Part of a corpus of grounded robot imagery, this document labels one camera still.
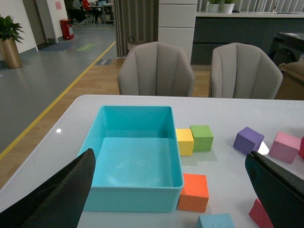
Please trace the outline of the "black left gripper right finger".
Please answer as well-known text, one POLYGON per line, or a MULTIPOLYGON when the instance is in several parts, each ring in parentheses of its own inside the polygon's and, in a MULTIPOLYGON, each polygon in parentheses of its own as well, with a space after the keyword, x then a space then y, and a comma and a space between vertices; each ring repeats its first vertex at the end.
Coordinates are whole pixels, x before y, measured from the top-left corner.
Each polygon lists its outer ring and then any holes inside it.
POLYGON ((304 180, 256 151, 245 168, 254 191, 275 228, 304 226, 304 180))

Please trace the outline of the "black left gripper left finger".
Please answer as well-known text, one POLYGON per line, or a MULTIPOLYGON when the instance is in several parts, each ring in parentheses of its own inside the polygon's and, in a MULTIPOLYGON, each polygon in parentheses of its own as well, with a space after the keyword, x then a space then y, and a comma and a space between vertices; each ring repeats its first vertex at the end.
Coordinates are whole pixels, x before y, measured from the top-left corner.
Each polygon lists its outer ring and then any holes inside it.
POLYGON ((30 194, 0 214, 2 228, 77 227, 95 170, 95 154, 87 149, 30 194))

